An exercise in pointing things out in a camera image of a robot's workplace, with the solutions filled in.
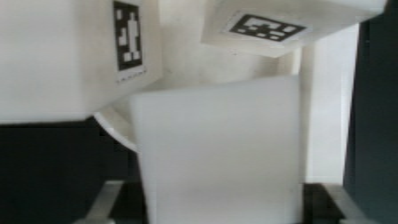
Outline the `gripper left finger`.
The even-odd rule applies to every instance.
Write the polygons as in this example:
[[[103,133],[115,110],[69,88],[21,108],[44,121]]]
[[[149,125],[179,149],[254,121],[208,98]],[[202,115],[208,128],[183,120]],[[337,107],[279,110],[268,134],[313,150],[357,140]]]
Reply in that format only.
[[[105,182],[87,215],[73,224],[115,224],[115,220],[110,218],[110,212],[122,185],[124,182],[121,180],[108,180]]]

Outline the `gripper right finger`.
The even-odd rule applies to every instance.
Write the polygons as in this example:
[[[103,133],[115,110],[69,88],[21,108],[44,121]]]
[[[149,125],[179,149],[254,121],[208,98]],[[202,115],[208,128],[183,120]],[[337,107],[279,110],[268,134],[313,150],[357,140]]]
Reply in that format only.
[[[337,184],[304,184],[304,224],[361,224],[362,211],[345,187]]]

